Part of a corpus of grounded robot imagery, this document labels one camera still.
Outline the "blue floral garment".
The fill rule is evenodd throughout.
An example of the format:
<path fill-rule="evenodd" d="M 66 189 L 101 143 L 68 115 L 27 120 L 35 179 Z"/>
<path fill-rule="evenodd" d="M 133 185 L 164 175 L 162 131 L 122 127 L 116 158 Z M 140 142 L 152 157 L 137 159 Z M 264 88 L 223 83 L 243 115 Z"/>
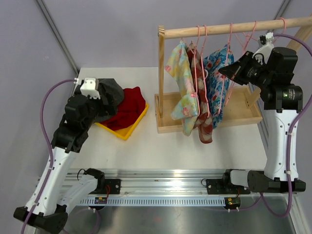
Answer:
<path fill-rule="evenodd" d="M 234 63 L 234 56 L 228 46 L 224 46 L 204 58 L 204 69 L 208 72 L 206 81 L 207 99 L 215 129 L 223 120 L 230 80 L 219 72 L 219 69 Z"/>

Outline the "dark grey dotted garment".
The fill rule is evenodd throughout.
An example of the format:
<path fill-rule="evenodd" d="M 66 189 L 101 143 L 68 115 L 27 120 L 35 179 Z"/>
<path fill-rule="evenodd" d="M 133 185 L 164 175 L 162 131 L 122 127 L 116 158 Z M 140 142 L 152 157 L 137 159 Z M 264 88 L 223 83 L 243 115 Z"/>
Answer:
<path fill-rule="evenodd" d="M 103 122 L 117 114 L 118 106 L 124 100 L 124 91 L 113 78 L 101 78 L 99 86 L 104 88 L 104 97 L 101 97 L 101 100 L 105 107 L 104 112 L 99 115 L 97 121 Z"/>

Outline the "red skirt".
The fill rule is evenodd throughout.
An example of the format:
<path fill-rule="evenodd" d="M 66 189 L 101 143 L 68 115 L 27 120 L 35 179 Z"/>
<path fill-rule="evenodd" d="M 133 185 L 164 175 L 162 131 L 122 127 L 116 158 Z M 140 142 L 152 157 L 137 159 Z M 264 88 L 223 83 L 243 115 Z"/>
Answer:
<path fill-rule="evenodd" d="M 139 87 L 125 88 L 124 100 L 117 107 L 117 114 L 102 125 L 116 131 L 133 125 L 145 109 L 146 101 Z"/>

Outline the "pink hanger of red skirt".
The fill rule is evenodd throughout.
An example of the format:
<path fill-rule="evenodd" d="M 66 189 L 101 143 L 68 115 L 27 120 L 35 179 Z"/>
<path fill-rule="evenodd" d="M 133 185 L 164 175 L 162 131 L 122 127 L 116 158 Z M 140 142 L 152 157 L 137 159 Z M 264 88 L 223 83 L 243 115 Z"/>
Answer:
<path fill-rule="evenodd" d="M 277 18 L 275 20 L 273 20 L 275 28 L 271 28 L 268 30 L 268 33 L 272 33 L 274 38 L 277 39 L 278 36 L 276 36 L 277 34 L 284 34 L 287 28 L 287 24 L 284 18 Z M 282 32 L 276 32 L 277 29 L 283 29 Z"/>

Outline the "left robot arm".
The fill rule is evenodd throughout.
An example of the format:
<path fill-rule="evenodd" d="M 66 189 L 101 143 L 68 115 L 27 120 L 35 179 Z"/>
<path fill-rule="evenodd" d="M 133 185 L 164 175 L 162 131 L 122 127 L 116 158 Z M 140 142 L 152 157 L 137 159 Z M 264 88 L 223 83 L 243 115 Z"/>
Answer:
<path fill-rule="evenodd" d="M 70 212 L 89 193 L 106 189 L 105 173 L 89 168 L 82 178 L 58 199 L 67 171 L 88 138 L 88 131 L 98 117 L 113 116 L 117 105 L 111 96 L 90 98 L 74 95 L 65 105 L 65 113 L 49 144 L 49 159 L 39 184 L 30 200 L 17 207 L 14 218 L 24 225 L 59 234 Z"/>

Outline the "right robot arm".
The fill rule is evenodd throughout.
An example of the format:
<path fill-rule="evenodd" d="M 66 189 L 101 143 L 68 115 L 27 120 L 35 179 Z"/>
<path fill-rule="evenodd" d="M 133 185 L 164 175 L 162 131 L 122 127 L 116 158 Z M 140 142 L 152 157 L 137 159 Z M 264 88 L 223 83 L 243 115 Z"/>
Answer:
<path fill-rule="evenodd" d="M 268 59 L 258 61 L 256 56 L 247 51 L 219 72 L 237 84 L 260 89 L 269 132 L 266 166 L 263 171 L 227 170 L 222 190 L 233 193 L 243 186 L 255 193 L 303 192 L 306 183 L 299 179 L 295 159 L 296 119 L 303 112 L 302 88 L 292 83 L 296 51 L 275 47 Z"/>

